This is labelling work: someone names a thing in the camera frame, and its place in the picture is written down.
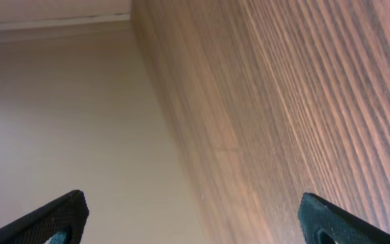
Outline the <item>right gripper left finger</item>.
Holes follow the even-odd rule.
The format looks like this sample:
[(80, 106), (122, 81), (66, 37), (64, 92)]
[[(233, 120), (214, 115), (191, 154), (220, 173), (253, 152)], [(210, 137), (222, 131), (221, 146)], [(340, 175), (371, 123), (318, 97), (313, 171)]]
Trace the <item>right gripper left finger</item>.
[(0, 244), (79, 244), (88, 216), (84, 193), (72, 190), (0, 228)]

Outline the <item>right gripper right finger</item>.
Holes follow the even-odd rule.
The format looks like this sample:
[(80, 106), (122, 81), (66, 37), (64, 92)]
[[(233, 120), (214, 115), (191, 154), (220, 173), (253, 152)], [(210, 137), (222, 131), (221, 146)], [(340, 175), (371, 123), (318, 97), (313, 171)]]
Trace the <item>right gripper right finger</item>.
[(303, 194), (298, 219), (307, 244), (390, 244), (390, 234), (313, 193)]

